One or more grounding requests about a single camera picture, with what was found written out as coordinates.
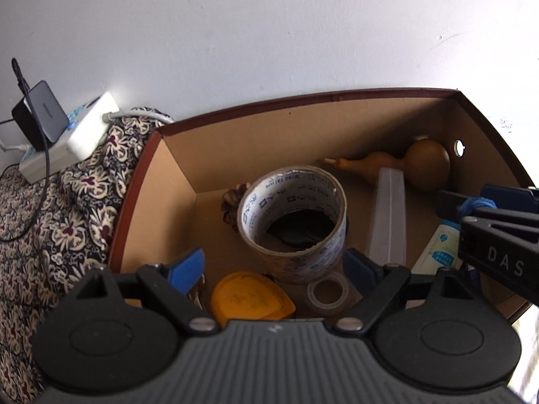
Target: blue gripper pad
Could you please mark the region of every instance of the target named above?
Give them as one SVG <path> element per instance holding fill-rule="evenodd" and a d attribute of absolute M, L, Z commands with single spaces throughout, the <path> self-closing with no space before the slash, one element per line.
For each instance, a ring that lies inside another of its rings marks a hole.
<path fill-rule="evenodd" d="M 169 267 L 168 282 L 181 294 L 186 295 L 204 272 L 204 251 L 195 249 Z"/>

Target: pine cone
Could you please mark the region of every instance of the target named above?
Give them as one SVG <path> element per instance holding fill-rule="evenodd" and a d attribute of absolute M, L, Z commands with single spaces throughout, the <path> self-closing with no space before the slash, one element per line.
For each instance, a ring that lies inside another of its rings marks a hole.
<path fill-rule="evenodd" d="M 223 212 L 223 221 L 227 225 L 231 225 L 234 232 L 238 232 L 238 207 L 243 195 L 249 189 L 251 184 L 241 183 L 237 185 L 235 189 L 228 190 L 223 194 L 223 200 L 221 202 L 221 211 Z"/>

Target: tape roll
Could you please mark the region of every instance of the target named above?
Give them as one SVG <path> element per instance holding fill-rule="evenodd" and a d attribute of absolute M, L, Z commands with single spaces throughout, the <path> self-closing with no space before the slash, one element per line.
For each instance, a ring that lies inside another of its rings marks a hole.
<path fill-rule="evenodd" d="M 314 290 L 316 289 L 316 286 L 324 281 L 333 281 L 341 287 L 341 296 L 337 301 L 326 304 L 316 298 Z M 315 313 L 322 315 L 322 317 L 328 317 L 341 313 L 347 307 L 349 294 L 350 288 L 348 286 L 348 280 L 340 273 L 331 272 L 324 278 L 312 282 L 307 286 L 307 305 Z"/>
<path fill-rule="evenodd" d="M 300 209 L 325 213 L 335 228 L 305 250 L 286 252 L 262 246 L 261 239 L 279 217 Z M 260 256 L 268 273 L 285 284 L 308 284 L 337 264 L 346 235 L 346 196 L 332 175 L 318 167 L 299 165 L 266 174 L 247 190 L 238 208 L 238 231 Z"/>

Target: floral fabric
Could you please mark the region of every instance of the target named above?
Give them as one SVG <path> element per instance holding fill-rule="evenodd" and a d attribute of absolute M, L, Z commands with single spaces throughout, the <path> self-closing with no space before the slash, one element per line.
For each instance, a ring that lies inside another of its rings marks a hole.
<path fill-rule="evenodd" d="M 107 262 L 127 186 L 159 125 L 147 118 L 116 119 L 90 158 L 50 178 L 30 232 L 0 243 L 0 387 L 14 403 L 31 402 L 42 389 L 30 339 L 86 270 Z M 44 179 L 29 185 L 15 167 L 6 171 L 0 180 L 0 238 L 23 231 L 44 185 Z"/>

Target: dark object inside tape roll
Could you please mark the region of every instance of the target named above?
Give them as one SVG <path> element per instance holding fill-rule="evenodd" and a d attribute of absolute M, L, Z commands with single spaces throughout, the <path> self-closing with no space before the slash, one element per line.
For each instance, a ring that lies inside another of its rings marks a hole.
<path fill-rule="evenodd" d="M 300 209 L 279 217 L 270 225 L 267 233 L 289 247 L 309 249 L 331 234 L 334 228 L 335 222 L 322 211 Z"/>

